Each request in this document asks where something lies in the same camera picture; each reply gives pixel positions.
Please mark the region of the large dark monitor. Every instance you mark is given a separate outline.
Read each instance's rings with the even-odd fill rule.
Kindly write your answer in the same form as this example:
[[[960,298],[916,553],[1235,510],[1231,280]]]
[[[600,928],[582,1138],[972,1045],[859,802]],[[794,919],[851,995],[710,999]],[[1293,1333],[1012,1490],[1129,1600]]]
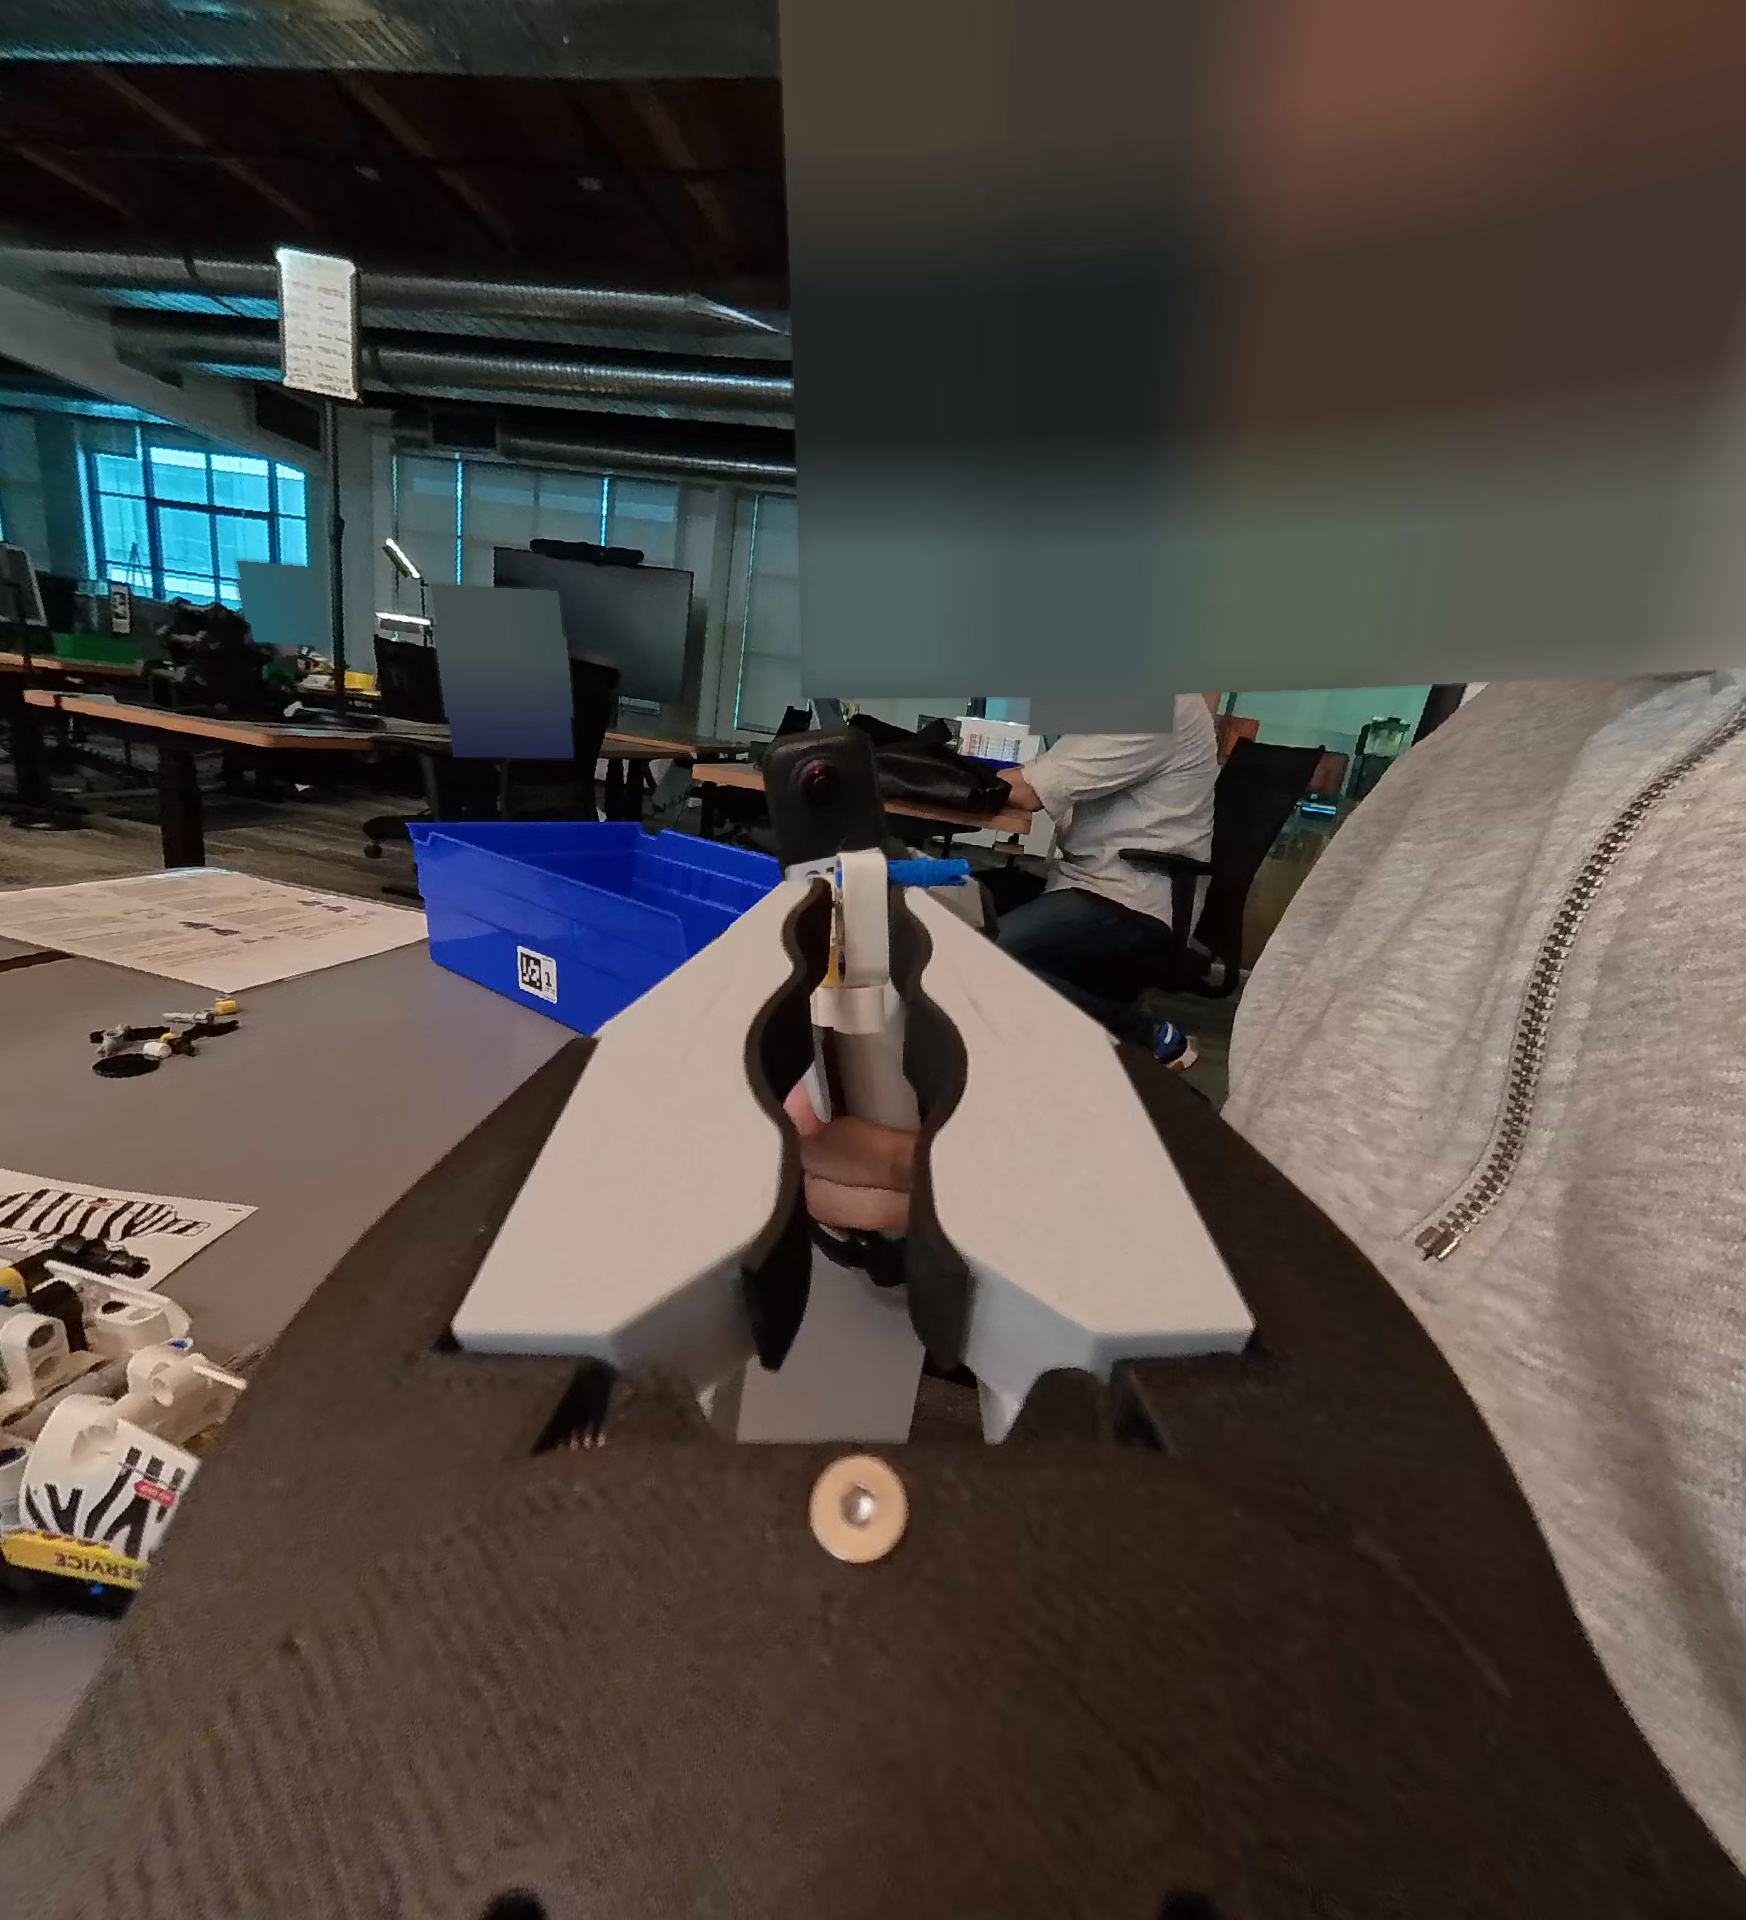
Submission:
[[[490,584],[555,595],[569,652],[616,666],[624,703],[667,709],[682,698],[694,573],[650,566],[618,548],[538,540],[496,544]]]

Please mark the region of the black bag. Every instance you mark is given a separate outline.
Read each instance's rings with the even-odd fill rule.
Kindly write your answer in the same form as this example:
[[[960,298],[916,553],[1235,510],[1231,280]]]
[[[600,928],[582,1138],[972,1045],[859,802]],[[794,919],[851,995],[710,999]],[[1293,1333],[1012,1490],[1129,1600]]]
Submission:
[[[958,730],[944,719],[906,733],[871,715],[855,715],[848,730],[867,743],[876,789],[888,808],[916,804],[941,820],[956,813],[991,819],[1009,811],[1007,783],[988,762],[960,754]]]

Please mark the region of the person in grey hoodie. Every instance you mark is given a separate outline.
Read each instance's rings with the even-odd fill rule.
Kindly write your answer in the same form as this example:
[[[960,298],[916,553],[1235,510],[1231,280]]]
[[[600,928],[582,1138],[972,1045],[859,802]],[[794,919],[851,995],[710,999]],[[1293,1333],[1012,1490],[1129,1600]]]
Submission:
[[[1413,1308],[1746,1877],[1746,670],[1415,743],[1249,968],[1221,1116]]]

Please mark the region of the person's right hand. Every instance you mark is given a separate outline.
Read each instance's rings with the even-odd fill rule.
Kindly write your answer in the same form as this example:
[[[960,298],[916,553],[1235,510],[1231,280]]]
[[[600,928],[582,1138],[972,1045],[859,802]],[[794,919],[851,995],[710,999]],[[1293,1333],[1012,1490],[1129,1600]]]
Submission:
[[[799,1138],[809,1219],[832,1237],[903,1237],[916,1134],[859,1116],[821,1119],[806,1083],[789,1089],[783,1112]]]

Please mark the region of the round metal ventilation duct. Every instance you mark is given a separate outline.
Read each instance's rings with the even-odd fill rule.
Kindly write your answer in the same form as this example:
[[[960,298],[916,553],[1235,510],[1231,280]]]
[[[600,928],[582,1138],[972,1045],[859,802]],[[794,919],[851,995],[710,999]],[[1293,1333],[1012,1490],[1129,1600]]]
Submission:
[[[231,298],[276,301],[279,273],[274,256],[0,242],[0,283],[50,283],[86,295],[190,292],[225,305]],[[355,292],[361,308],[388,312],[696,331],[746,341],[792,338],[785,311],[697,292],[388,268],[357,268]]]

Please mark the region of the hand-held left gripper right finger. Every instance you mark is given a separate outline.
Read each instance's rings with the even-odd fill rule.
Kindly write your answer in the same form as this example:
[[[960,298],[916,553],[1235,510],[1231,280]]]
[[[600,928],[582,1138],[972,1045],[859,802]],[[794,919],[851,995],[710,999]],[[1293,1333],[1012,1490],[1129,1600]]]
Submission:
[[[894,985],[908,1310],[933,1365],[970,1373],[986,1443],[1051,1374],[1243,1355],[1254,1316],[1134,1083],[1151,1063],[913,887]]]

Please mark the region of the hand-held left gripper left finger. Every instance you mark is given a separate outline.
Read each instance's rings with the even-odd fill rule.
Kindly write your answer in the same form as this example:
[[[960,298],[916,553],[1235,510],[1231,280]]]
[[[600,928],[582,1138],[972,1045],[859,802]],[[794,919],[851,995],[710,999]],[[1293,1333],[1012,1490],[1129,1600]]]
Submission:
[[[814,1443],[814,1374],[772,1388],[811,1243],[789,1092],[811,1073],[818,887],[780,882],[607,1020],[453,1313],[476,1356],[663,1373],[744,1443]]]

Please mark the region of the blue plastic bin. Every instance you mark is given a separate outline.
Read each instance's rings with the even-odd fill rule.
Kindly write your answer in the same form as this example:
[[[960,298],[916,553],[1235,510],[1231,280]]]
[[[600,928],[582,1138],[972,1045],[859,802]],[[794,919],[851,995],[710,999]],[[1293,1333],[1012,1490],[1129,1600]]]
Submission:
[[[409,829],[430,961],[594,1038],[780,882],[760,853],[611,822]]]

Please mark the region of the zebra striped lego helicopter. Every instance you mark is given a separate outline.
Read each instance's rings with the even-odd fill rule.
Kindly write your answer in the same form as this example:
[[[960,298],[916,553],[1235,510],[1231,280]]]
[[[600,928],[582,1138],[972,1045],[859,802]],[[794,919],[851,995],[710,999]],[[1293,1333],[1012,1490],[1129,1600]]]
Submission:
[[[124,1610],[246,1388],[147,1259],[0,1243],[0,1596]]]

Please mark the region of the small loose lego parts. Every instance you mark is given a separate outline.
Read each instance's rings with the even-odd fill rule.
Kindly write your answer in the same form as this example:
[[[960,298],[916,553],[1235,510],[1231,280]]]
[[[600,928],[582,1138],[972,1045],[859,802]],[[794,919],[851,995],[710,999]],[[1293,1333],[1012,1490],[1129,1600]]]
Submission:
[[[167,1012],[147,1023],[117,1023],[89,1033],[92,1073],[127,1081],[153,1074],[174,1059],[193,1059],[199,1047],[233,1034],[239,1002],[220,996],[190,1012]]]

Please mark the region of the black office chair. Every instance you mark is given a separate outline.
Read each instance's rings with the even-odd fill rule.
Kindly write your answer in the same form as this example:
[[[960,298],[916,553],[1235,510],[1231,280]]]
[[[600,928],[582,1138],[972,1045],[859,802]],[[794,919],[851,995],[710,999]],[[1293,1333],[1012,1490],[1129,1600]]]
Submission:
[[[1241,979],[1246,906],[1270,850],[1313,790],[1322,747],[1239,738],[1213,784],[1209,853],[1123,849],[1122,860],[1169,884],[1172,951],[1127,968],[1132,996],[1148,993],[1221,999]]]

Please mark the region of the printed instruction sheet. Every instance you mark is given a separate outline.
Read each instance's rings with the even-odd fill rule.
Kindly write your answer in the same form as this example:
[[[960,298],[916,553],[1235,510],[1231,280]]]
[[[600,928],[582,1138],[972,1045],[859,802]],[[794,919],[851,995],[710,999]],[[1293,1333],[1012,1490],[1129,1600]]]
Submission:
[[[427,943],[417,911],[217,868],[0,893],[0,940],[235,996]]]

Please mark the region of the white chart on pole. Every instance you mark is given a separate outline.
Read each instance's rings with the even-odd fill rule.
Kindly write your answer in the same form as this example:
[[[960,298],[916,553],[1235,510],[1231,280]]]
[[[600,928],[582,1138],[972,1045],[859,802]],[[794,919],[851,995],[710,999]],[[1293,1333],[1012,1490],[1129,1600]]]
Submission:
[[[357,267],[333,252],[279,247],[276,251],[281,384],[319,409],[326,452],[326,562],[332,629],[332,707],[349,711],[346,620],[346,518],[341,486],[340,410],[357,393]]]

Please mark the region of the window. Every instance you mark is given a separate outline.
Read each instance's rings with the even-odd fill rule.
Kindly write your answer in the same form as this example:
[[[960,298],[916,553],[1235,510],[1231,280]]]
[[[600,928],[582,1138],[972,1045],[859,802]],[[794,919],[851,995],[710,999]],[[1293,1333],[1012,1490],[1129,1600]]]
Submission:
[[[235,609],[241,565],[309,562],[302,469],[130,422],[83,427],[73,460],[93,583]]]

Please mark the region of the white yellow blue lego assembly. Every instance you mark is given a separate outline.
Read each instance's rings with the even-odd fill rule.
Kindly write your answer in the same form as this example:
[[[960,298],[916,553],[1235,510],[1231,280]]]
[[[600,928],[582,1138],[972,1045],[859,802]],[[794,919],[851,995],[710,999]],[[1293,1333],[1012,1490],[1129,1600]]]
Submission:
[[[956,890],[972,877],[963,859],[894,862],[876,849],[836,855],[826,870],[830,935],[811,991],[811,1024],[848,1038],[899,1043],[906,1017],[891,985],[890,890]]]

